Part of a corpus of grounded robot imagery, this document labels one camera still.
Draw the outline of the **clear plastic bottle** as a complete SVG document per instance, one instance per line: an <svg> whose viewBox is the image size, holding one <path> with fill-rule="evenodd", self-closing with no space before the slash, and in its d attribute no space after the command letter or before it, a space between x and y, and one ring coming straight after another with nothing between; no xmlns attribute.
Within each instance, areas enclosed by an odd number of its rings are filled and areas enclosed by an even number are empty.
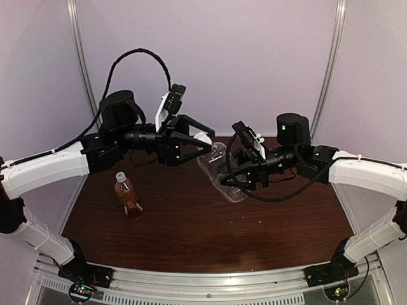
<svg viewBox="0 0 407 305"><path fill-rule="evenodd" d="M238 203L247 198L238 187L224 186L220 183L220 178L228 173L226 166L226 145L222 142L212 144L211 152L197 158L198 165L208 176L212 185L230 203Z"/></svg>

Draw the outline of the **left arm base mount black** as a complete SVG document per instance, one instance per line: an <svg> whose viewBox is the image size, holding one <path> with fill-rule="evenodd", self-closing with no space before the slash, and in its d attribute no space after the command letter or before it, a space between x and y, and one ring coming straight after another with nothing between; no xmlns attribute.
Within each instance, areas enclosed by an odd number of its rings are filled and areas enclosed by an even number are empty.
<svg viewBox="0 0 407 305"><path fill-rule="evenodd" d="M89 287L109 288L113 269L88 263L79 244L74 240L69 240L69 242L73 246L74 257L67 264L57 264L58 275L73 283L85 284Z"/></svg>

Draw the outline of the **white cap of clear bottle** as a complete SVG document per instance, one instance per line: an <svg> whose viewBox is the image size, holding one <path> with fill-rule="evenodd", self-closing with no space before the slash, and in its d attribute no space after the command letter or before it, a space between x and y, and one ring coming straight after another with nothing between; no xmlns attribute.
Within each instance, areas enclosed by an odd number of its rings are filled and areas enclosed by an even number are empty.
<svg viewBox="0 0 407 305"><path fill-rule="evenodd" d="M194 139L212 145L212 139L205 132L198 132L193 136Z"/></svg>

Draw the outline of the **amber tea bottle red label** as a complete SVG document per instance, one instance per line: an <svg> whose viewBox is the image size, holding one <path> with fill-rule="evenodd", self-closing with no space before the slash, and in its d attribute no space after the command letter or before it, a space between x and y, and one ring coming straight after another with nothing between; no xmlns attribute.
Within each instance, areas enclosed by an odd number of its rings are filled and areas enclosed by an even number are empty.
<svg viewBox="0 0 407 305"><path fill-rule="evenodd" d="M129 179L123 182L117 181L114 190L126 216L134 219L141 216L143 207L139 204L138 195Z"/></svg>

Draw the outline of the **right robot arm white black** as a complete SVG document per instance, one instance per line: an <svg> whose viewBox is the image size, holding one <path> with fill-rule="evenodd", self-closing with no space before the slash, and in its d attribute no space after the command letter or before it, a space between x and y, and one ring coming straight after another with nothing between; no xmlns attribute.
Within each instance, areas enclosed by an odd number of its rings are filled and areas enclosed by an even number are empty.
<svg viewBox="0 0 407 305"><path fill-rule="evenodd" d="M342 241L326 266L330 280L340 280L365 256L395 240L406 238L406 165L350 154L336 147L313 146L308 118L285 113L277 116L278 147L267 148L262 136L239 121L232 126L233 139L240 139L245 151L231 153L226 147L220 184L239 188L249 197L264 202L291 199L313 183L346 184L387 194L396 204L381 219L359 234ZM288 169L308 182L291 194L266 198L254 194L257 184L268 187L269 176Z"/></svg>

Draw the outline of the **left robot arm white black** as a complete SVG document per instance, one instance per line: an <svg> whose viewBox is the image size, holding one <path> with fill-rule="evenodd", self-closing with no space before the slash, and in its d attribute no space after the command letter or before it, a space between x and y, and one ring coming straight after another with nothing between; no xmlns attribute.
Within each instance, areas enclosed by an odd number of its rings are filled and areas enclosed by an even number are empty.
<svg viewBox="0 0 407 305"><path fill-rule="evenodd" d="M179 166L210 152L215 131L178 113L185 87L173 85L163 97L154 123L147 123L130 90L114 92L99 103L102 125L62 148L16 161L1 162L1 233L21 237L50 256L78 282L91 267L80 246L36 220L22 195L42 186L105 172L128 151L155 153L158 162Z"/></svg>

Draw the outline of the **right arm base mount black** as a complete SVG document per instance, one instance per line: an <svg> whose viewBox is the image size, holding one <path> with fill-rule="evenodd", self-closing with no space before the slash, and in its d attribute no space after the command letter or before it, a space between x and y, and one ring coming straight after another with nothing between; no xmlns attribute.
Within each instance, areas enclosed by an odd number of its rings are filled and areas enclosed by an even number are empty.
<svg viewBox="0 0 407 305"><path fill-rule="evenodd" d="M344 281L359 274L356 263L350 262L345 256L345 245L349 238L342 240L328 263L312 265L305 268L305 278L309 287L327 285Z"/></svg>

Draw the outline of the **white cap of tea bottle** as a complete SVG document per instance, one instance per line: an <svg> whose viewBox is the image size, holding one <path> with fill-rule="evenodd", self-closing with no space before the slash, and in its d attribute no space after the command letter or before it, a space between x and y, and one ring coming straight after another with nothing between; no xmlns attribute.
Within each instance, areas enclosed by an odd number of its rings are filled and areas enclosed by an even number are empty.
<svg viewBox="0 0 407 305"><path fill-rule="evenodd" d="M125 175L124 172L118 172L116 175L116 181L117 183L124 183L127 179L127 176Z"/></svg>

